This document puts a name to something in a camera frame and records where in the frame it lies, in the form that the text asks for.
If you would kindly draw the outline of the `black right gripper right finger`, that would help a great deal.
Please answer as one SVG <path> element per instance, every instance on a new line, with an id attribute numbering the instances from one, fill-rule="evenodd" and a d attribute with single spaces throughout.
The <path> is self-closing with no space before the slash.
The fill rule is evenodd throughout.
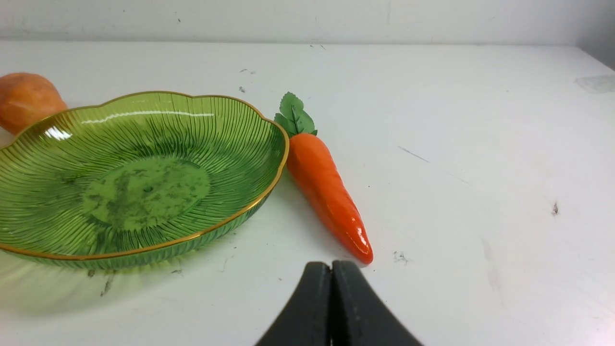
<path id="1" fill-rule="evenodd" d="M 331 334 L 334 346 L 420 346 L 380 300 L 358 265 L 332 263 Z"/>

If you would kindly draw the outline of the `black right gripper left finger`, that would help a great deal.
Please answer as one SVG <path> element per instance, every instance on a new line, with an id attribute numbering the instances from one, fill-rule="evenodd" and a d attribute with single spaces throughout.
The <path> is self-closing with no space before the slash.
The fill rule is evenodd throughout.
<path id="1" fill-rule="evenodd" d="M 332 271 L 320 261 L 306 263 L 285 307 L 258 346 L 329 346 Z"/>

